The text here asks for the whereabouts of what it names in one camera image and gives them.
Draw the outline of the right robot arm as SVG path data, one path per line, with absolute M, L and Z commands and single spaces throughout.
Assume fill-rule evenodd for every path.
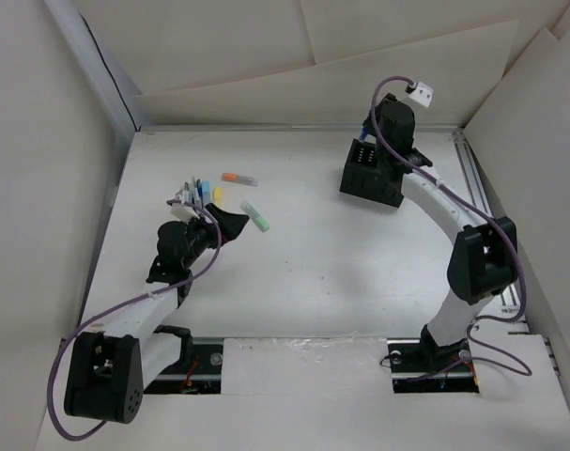
M 516 226 L 492 218 L 456 194 L 433 163 L 414 146 L 415 115 L 388 94 L 372 100 L 367 118 L 376 140 L 386 204 L 408 199 L 450 240 L 446 270 L 449 292 L 438 313 L 423 327 L 418 358 L 429 375 L 468 361 L 463 345 L 483 309 L 523 275 L 517 261 Z

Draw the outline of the light blue gel pen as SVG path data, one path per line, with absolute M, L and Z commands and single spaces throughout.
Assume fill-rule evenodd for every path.
M 201 197 L 200 197 L 200 194 L 199 194 L 199 191 L 198 191 L 197 179 L 195 178 L 195 176 L 192 176 L 190 188 L 191 188 L 191 192 L 192 192 L 192 194 L 193 194 L 194 202 L 195 202 L 195 203 L 200 203 L 200 202 L 201 202 Z

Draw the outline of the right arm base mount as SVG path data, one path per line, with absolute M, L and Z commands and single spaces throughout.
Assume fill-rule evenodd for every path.
M 390 370 L 396 394 L 476 394 L 473 367 L 461 359 L 469 353 L 467 340 L 434 350 L 419 338 L 397 338 L 387 341 L 387 353 L 379 364 Z

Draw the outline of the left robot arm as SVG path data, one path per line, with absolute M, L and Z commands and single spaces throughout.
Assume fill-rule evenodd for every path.
M 146 279 L 149 292 L 116 309 L 98 330 L 78 333 L 72 347 L 64 412 L 101 422 L 130 423 L 145 389 L 165 370 L 193 366 L 187 328 L 164 324 L 184 303 L 195 280 L 192 265 L 207 250 L 218 252 L 249 221 L 212 203 L 202 209 L 177 201 L 182 218 L 161 225 L 157 255 Z

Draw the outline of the orange cap highlighter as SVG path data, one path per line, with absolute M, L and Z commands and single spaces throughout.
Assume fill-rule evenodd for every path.
M 253 186 L 253 187 L 258 186 L 258 179 L 234 173 L 222 173 L 222 180 L 246 186 Z

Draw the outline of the aluminium rail right side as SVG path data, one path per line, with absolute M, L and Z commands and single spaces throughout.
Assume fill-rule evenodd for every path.
M 457 158 L 462 166 L 464 179 L 469 190 L 471 204 L 479 210 L 492 216 L 490 204 L 485 193 L 485 187 L 479 174 L 476 159 L 468 140 L 462 132 L 452 133 L 452 142 L 457 154 Z M 512 284 L 500 296 L 501 312 L 503 314 L 514 314 L 519 308 L 518 290 Z

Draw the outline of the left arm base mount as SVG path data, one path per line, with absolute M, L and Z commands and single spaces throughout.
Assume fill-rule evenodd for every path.
M 222 391 L 222 338 L 193 338 L 183 362 L 168 366 L 146 389 L 146 395 L 219 395 Z

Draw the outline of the blue cap highlighter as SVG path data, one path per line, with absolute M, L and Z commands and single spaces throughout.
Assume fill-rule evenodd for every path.
M 204 204 L 211 202 L 211 190 L 210 184 L 207 180 L 199 180 L 198 182 L 198 192 L 201 200 Z

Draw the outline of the purple gel pen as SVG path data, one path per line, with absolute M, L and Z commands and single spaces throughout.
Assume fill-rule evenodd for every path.
M 191 199 L 191 193 L 189 190 L 180 189 L 174 197 L 174 201 L 180 205 L 184 205 L 185 203 L 189 203 Z

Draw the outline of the green cap highlighter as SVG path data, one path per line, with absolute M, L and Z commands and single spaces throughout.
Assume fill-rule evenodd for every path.
M 270 229 L 268 221 L 248 201 L 242 201 L 240 207 L 263 233 Z

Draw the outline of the yellow cap highlighter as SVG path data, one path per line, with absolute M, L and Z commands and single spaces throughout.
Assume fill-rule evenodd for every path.
M 221 188 L 215 188 L 213 190 L 212 197 L 213 204 L 217 207 L 221 207 L 223 203 L 223 190 Z

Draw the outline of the black slotted organizer container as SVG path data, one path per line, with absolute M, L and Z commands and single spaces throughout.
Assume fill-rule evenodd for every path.
M 399 208 L 402 173 L 372 143 L 353 139 L 344 166 L 339 191 L 390 207 Z

